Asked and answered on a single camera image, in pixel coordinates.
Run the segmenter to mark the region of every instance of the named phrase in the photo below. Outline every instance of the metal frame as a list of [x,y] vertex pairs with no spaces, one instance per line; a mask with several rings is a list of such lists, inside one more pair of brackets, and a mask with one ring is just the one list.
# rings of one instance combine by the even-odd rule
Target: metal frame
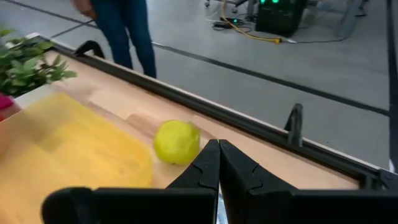
[[[36,37],[36,39],[38,41],[48,41],[48,39],[41,36]],[[221,121],[234,128],[240,129],[254,137],[268,141],[278,147],[281,147],[282,149],[288,150],[304,158],[310,159],[311,161],[317,162],[325,167],[329,167],[341,172],[344,175],[358,180],[361,189],[381,189],[383,184],[387,185],[381,180],[382,174],[390,175],[391,177],[389,180],[391,181],[396,181],[398,179],[398,175],[392,174],[376,166],[370,166],[355,159],[350,159],[349,157],[337,152],[333,152],[306,139],[302,139],[302,146],[289,144],[288,132],[258,123],[233,111],[226,110],[213,103],[205,101],[201,98],[197,98],[193,95],[188,95],[178,89],[171,88],[162,83],[154,82],[146,77],[131,75],[129,70],[115,66],[112,63],[106,62],[105,60],[100,60],[86,54],[80,54],[80,56],[77,56],[74,54],[74,50],[57,43],[54,43],[54,46],[48,50],[54,50],[64,54],[67,57],[70,57],[81,63],[132,83],[133,85],[137,85],[143,89],[151,91],[178,104],[184,105],[206,116],[217,119],[218,121]]]

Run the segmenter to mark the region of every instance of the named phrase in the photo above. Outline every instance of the yellow cutting board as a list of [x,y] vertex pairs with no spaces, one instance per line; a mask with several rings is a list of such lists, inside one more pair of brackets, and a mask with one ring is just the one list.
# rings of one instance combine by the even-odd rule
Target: yellow cutting board
[[149,149],[64,94],[0,123],[0,223],[41,223],[64,187],[148,187]]

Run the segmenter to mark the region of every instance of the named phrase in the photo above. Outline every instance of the lemon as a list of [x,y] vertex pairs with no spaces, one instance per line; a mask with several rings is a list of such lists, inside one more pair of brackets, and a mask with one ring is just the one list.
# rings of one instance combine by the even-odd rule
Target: lemon
[[200,131],[191,123],[166,121],[154,139],[157,157],[171,164],[191,163],[200,151]]

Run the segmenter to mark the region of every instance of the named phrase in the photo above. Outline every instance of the person's leg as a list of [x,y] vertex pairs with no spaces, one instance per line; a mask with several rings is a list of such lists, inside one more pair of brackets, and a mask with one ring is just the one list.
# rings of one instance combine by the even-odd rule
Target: person's leg
[[122,19],[121,0],[90,0],[97,19],[95,23],[108,40],[115,63],[132,69],[129,37]]
[[155,52],[150,38],[146,0],[123,0],[122,17],[144,73],[156,78]]

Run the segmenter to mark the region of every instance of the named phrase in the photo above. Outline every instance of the person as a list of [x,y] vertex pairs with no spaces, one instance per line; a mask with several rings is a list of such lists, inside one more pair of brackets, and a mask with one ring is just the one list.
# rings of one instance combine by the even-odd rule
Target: person
[[156,78],[155,53],[149,32],[146,0],[72,0],[85,16],[92,18],[111,47],[115,63],[132,67],[129,32],[144,73]]

